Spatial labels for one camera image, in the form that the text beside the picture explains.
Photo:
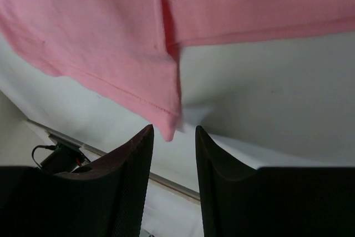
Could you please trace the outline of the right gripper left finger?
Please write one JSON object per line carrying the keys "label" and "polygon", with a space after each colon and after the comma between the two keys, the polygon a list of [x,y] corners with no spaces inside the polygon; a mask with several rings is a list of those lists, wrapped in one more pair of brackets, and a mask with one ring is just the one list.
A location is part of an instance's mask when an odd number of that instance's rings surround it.
{"label": "right gripper left finger", "polygon": [[154,129],[73,172],[1,167],[2,236],[139,236]]}

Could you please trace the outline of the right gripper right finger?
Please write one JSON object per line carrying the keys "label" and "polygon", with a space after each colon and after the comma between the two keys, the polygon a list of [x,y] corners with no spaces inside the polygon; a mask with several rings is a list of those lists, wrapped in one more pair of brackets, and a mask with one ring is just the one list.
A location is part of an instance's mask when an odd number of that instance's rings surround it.
{"label": "right gripper right finger", "polygon": [[254,169],[195,131],[205,236],[353,236],[354,169]]}

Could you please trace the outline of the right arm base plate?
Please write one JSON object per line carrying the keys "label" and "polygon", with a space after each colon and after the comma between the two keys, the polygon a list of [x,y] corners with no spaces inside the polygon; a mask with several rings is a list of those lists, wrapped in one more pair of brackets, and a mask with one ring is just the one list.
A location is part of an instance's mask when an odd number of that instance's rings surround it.
{"label": "right arm base plate", "polygon": [[[50,150],[52,153],[41,163],[38,163],[35,159],[37,149]],[[76,168],[91,162],[78,146],[63,143],[38,145],[33,148],[31,157],[39,169],[51,174],[72,172]]]}

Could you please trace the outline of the light pink t shirt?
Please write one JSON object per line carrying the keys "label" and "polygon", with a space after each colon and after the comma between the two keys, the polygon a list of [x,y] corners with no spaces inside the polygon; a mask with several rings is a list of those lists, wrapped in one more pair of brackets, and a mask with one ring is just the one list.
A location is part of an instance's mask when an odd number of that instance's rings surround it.
{"label": "light pink t shirt", "polygon": [[354,30],[354,0],[1,0],[1,33],[45,74],[73,78],[173,139],[178,49]]}

